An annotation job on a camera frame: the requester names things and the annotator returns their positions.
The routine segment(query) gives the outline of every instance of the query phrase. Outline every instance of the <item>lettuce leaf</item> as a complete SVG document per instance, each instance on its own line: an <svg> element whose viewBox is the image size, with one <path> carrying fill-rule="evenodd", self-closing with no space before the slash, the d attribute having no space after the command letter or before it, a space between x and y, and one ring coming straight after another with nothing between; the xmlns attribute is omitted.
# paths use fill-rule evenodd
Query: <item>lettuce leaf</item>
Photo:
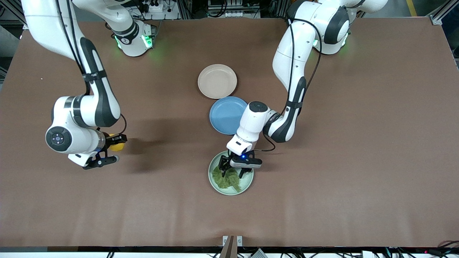
<svg viewBox="0 0 459 258"><path fill-rule="evenodd" d="M222 172L217 166L212 171L212 178L221 189L232 186L237 192L241 191L239 187L239 175L234 168L228 169L225 173L225 177L222 177Z"/></svg>

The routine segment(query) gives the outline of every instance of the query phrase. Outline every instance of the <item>plate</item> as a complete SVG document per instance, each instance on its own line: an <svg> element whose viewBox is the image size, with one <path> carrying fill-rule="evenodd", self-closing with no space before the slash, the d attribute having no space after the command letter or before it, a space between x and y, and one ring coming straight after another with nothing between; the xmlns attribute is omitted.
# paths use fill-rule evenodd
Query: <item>plate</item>
<svg viewBox="0 0 459 258"><path fill-rule="evenodd" d="M233 69L226 65L210 65L199 74L199 90L208 98L221 99L236 89L237 77Z"/></svg>
<svg viewBox="0 0 459 258"><path fill-rule="evenodd" d="M210 109L210 124L224 135L235 135L247 103L238 97L217 100Z"/></svg>
<svg viewBox="0 0 459 258"><path fill-rule="evenodd" d="M230 187L228 187L226 189L221 189L220 187L218 187L218 185L213 180L212 171L213 171L213 169L215 167L218 166L218 163L220 163L220 156L222 156L222 155L224 155L225 157L228 157L228 151L220 152L210 162L210 165L209 165L209 181L210 181L210 184L212 185L212 187L215 190L217 190L217 192L219 192L221 194L224 194L224 195L231 196L231 195L238 195L238 194L243 193L245 190L247 190L247 188L249 188L250 184L252 184L252 181L253 181L253 169L252 169L251 172L244 173L242 178L239 180L239 186L241 187L241 191L240 192L237 192L236 189L234 189L234 187L232 187L232 186L230 186ZM240 168L235 168L235 169L236 169L236 172L239 174L241 169Z"/></svg>

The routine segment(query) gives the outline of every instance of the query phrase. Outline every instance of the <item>light green plate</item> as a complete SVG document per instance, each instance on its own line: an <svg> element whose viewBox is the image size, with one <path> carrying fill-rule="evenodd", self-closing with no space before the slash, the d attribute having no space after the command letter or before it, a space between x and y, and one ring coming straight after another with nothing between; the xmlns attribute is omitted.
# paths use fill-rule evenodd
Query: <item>light green plate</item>
<svg viewBox="0 0 459 258"><path fill-rule="evenodd" d="M215 156L215 158L213 158L213 160L210 162L210 165L209 165L209 181L210 181L210 184L212 185L212 187L215 190L217 190L217 192L219 192L221 194L224 194L224 195L238 195L240 193L243 193L245 190L247 190L247 188L249 188L250 184L253 181L253 169L252 169L251 172L244 173L242 178L239 180L239 187L241 188L240 192L237 192L236 189L234 189L234 187L232 187L232 186L230 186L230 187L228 187L226 189L222 189L215 183L215 181L213 180L213 177L212 177L212 171L213 171L213 169L215 167L218 166L218 163L220 162L220 156L222 156L222 155L225 156L225 157L228 157L228 151L222 151L217 156ZM235 169L236 169L237 174L239 174L241 169L240 168L235 168Z"/></svg>

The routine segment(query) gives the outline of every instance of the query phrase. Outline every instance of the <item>beige plate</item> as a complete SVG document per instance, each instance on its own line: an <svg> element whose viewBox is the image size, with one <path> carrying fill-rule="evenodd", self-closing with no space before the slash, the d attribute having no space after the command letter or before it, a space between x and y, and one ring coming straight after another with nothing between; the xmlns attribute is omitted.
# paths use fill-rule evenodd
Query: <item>beige plate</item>
<svg viewBox="0 0 459 258"><path fill-rule="evenodd" d="M226 65L210 65L199 74L199 90L211 99L221 99L229 96L236 89L237 77L234 71Z"/></svg>

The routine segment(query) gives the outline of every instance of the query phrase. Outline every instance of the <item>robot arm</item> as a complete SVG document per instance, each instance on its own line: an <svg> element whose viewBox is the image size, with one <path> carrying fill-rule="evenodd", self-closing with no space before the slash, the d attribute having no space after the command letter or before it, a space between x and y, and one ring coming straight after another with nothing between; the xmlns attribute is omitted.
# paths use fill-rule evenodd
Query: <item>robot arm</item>
<svg viewBox="0 0 459 258"><path fill-rule="evenodd" d="M92 12L112 29L119 48L128 56L140 56L153 47L155 31L150 24L134 20L121 6L130 0L72 0L80 9Z"/></svg>
<svg viewBox="0 0 459 258"><path fill-rule="evenodd" d="M304 67L316 32L311 25L304 22L294 21L290 26L293 29L294 42L303 44L295 44L293 50L291 30L288 29L273 60L274 73L288 91L285 113L281 115L262 102L250 102L242 115L237 133L226 146L237 155L253 150L261 131L278 143L286 142L293 136L307 84ZM290 73L292 58L293 69Z"/></svg>
<svg viewBox="0 0 459 258"><path fill-rule="evenodd" d="M322 54L337 53L347 37L349 13L355 18L356 10L375 12L386 3L387 0L297 0L289 7L289 28L273 59L274 73L288 92L285 112L280 114L262 102L249 103L237 133L226 146L233 155L232 167L254 168L253 163L257 168L261 166L261 160L250 157L246 162L236 162L246 153L253 153L261 132L277 143L290 140L307 90L304 68L312 48L319 48Z"/></svg>
<svg viewBox="0 0 459 258"><path fill-rule="evenodd" d="M46 49L75 60L87 86L86 94L60 97L56 101L46 143L84 168L116 162L117 157L108 157L106 150L110 145L125 142L125 135L109 136L91 127L114 125L121 115L120 107L97 50L78 27L72 3L23 0L22 6L33 38ZM101 151L105 152L105 158L100 158Z"/></svg>

